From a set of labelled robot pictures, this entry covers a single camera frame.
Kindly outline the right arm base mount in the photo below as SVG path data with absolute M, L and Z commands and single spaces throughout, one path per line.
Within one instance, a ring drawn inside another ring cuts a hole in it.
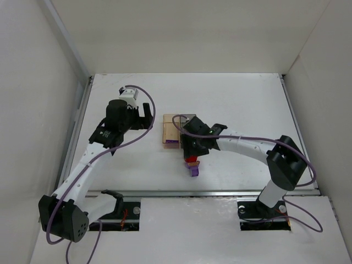
M 287 207 L 280 200 L 269 208 L 259 200 L 238 200 L 238 217 L 241 231 L 291 231 L 287 216 Z

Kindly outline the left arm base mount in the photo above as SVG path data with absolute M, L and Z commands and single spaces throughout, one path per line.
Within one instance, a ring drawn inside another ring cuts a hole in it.
M 140 228 L 141 201 L 127 199 L 122 194 L 112 191 L 101 191 L 115 199 L 115 208 L 112 212 L 100 217 L 103 232 L 137 232 Z

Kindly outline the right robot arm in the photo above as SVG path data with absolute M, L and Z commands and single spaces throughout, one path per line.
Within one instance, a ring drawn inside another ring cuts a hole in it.
M 269 218 L 279 208 L 281 198 L 293 191 L 307 167 L 306 158 L 288 136 L 278 140 L 250 139 L 228 129 L 222 124 L 209 127 L 194 116 L 181 116 L 181 146 L 184 160 L 196 162 L 198 157 L 209 154 L 210 150 L 234 152 L 253 158 L 267 165 L 270 181 L 255 202 L 238 206 L 249 218 Z

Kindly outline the purple lego piece with butterfly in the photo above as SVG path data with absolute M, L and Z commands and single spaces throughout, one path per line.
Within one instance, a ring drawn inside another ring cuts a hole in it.
M 199 165 L 200 161 L 195 162 L 186 162 L 186 167 L 190 172 L 191 177 L 198 177 L 199 176 Z

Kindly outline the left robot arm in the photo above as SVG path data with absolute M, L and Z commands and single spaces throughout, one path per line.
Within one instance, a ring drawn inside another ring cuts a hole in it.
M 127 131 L 143 130 L 147 134 L 152 129 L 155 103 L 143 103 L 143 110 L 144 116 L 141 117 L 138 106 L 132 106 L 125 100 L 109 101 L 106 116 L 90 136 L 79 164 L 52 195 L 41 197 L 38 202 L 40 221 L 49 244 L 55 244 L 51 235 L 57 236 L 60 241 L 79 242 L 93 222 L 105 215 L 122 214 L 122 194 L 103 190 L 91 201 L 86 194 L 116 150 L 137 141 L 134 139 L 125 143 Z

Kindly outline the purple curved lego brick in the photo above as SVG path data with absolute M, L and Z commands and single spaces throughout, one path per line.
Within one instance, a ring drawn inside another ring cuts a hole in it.
M 166 140 L 165 144 L 178 144 L 179 140 Z

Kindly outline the red flower lego piece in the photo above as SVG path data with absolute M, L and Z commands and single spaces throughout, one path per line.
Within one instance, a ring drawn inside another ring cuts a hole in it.
M 193 163 L 193 162 L 197 162 L 197 156 L 190 156 L 188 158 L 185 158 L 184 161 L 186 163 Z

